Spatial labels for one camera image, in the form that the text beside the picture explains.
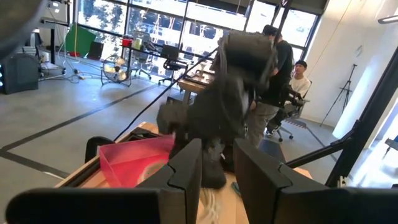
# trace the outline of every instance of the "shoe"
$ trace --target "shoe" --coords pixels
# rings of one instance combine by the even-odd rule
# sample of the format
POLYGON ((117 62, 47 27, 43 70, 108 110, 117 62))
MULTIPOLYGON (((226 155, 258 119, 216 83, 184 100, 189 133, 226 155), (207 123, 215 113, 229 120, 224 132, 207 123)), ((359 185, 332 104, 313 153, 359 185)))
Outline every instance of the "shoe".
POLYGON ((272 137, 279 129, 280 129, 280 126, 276 126, 276 127, 275 127, 274 129, 272 129, 271 131, 269 131, 269 130, 267 129, 266 136, 267 136, 267 137, 272 137))

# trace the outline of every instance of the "wooden table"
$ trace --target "wooden table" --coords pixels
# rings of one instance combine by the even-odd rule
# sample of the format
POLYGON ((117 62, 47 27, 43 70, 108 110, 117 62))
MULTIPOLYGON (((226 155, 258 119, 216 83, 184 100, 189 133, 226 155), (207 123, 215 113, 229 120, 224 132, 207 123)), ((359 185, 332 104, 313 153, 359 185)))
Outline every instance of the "wooden table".
POLYGON ((185 91, 184 98, 182 101, 183 104, 186 104, 186 105, 188 104, 189 98, 191 97, 191 93, 199 93, 204 88, 206 88, 207 84, 209 84, 211 82, 211 81, 209 81, 208 77, 209 77, 209 75, 207 75, 207 74, 203 74, 202 77, 198 77, 198 76, 192 77, 192 79, 202 82, 203 85, 191 82, 187 79, 181 79, 180 81, 178 81, 179 87, 185 91))
MULTIPOLYGON (((158 134, 157 126, 154 124, 143 122, 138 128, 146 129, 152 133, 158 134)), ((130 133, 123 136, 117 142, 123 142, 129 137, 130 133)), ((64 187, 70 183, 71 180, 76 179, 77 176, 81 175, 84 171, 87 171, 93 164, 98 164, 92 172, 90 176, 88 176, 81 184, 76 187, 82 188, 107 188, 109 184, 107 183, 105 176, 100 171, 99 167, 99 156, 96 156, 91 161, 87 162, 83 166, 81 166, 78 170, 72 173, 65 180, 61 181, 55 187, 64 187)), ((306 170, 295 169, 297 172, 306 175, 311 178, 311 175, 306 170)), ((236 178, 232 174, 226 174, 227 184, 221 189, 216 191, 215 197, 217 201, 221 202, 221 212, 219 214, 219 224, 246 224, 248 222, 248 218, 246 216, 246 211, 243 206, 243 202, 241 197, 239 197, 234 190, 231 188, 231 183, 236 181, 236 178)), ((200 214, 203 212, 203 205, 199 202, 198 205, 198 218, 200 214)))

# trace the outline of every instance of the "red object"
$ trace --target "red object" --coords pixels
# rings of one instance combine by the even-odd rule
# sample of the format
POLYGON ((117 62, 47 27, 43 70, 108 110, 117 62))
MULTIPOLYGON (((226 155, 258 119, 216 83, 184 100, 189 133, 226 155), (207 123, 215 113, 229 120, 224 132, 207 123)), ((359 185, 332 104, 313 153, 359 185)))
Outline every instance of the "red object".
POLYGON ((101 170, 110 187, 135 187, 142 175, 151 175, 161 168, 159 162, 169 160, 173 144, 172 136, 162 136, 101 146, 101 170))
POLYGON ((122 39, 123 47, 131 47, 132 39, 122 39))
POLYGON ((79 52, 70 52, 69 55, 72 56, 72 57, 80 57, 80 53, 79 52))

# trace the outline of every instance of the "concrete floor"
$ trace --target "concrete floor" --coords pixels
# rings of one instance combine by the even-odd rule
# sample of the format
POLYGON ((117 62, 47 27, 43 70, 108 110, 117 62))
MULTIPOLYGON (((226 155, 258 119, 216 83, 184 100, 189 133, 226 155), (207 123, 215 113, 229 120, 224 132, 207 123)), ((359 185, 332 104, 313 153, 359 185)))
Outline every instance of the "concrete floor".
MULTIPOLYGON (((81 63, 72 66, 99 74, 92 66, 81 63)), ((157 80, 153 77, 150 82, 143 76, 134 79, 129 88, 113 83, 101 86, 98 79, 80 80, 77 84, 46 80, 39 83, 38 90, 0 95, 0 210, 4 211, 16 194, 35 187, 52 187, 79 168, 86 141, 92 136, 116 137, 165 89, 157 85, 157 80)), ((167 95, 176 93, 176 89, 166 93, 132 127, 143 121, 155 123, 161 102, 167 95)), ((317 138, 307 129, 283 124, 294 134, 294 139, 289 140, 289 135, 282 133, 285 140, 281 148, 287 161, 335 140, 332 127, 304 122, 317 138)), ((302 168, 309 170, 316 181, 325 183, 337 157, 327 156, 302 168)))

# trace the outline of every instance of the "pants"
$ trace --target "pants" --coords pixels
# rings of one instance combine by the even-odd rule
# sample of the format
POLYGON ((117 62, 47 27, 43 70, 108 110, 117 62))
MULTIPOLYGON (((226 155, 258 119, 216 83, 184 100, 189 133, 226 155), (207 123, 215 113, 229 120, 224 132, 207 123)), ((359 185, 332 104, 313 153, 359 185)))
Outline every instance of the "pants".
POLYGON ((264 131, 268 121, 271 120, 278 111, 279 108, 276 106, 258 102, 256 108, 249 112, 246 139, 253 146, 257 148, 260 146, 261 141, 264 139, 264 131))
POLYGON ((281 126, 282 121, 288 117, 288 114, 295 110, 296 110, 296 106, 293 106, 291 104, 286 104, 285 108, 284 109, 280 108, 278 113, 276 113, 274 118, 272 118, 269 122, 275 126, 281 126))

